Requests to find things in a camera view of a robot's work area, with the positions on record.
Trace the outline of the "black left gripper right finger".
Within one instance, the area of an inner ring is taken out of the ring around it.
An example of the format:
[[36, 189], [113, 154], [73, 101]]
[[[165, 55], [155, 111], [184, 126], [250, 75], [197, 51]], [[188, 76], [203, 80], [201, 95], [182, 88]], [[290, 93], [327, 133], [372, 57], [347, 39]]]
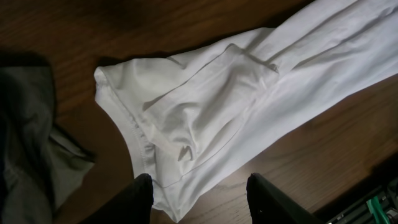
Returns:
[[249, 176], [246, 192], [252, 224], [323, 224], [261, 174]]

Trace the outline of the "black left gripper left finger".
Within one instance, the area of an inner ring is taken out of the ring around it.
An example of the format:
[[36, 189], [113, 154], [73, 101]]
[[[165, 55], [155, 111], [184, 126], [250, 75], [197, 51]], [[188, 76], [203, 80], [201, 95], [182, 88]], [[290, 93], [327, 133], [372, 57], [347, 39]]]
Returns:
[[124, 190], [81, 224], [148, 224], [154, 203], [149, 174], [138, 175]]

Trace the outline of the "white t-shirt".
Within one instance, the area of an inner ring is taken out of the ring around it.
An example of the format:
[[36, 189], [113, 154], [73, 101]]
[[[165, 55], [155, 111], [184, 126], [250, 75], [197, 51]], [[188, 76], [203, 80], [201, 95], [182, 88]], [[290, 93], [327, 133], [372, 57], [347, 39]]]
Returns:
[[167, 58], [95, 70], [154, 208], [179, 222], [198, 198], [278, 139], [397, 73], [397, 1], [314, 1], [259, 28]]

